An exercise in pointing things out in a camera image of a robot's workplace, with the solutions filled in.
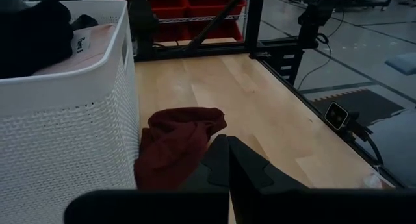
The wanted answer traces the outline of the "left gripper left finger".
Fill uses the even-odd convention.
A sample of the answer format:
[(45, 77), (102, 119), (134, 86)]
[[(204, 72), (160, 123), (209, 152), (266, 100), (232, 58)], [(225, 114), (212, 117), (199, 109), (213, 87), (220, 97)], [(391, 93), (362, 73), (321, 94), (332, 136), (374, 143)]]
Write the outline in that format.
[(174, 191), (96, 190), (74, 199), (65, 224), (227, 223), (229, 142), (217, 136), (203, 160)]

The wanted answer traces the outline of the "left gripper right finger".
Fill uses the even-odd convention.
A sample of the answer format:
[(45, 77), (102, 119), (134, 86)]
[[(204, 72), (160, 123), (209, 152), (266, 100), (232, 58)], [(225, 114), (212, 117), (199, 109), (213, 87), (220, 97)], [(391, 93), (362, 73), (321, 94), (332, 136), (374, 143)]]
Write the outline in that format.
[(228, 143), (237, 223), (415, 222), (415, 190), (308, 188), (237, 137)]

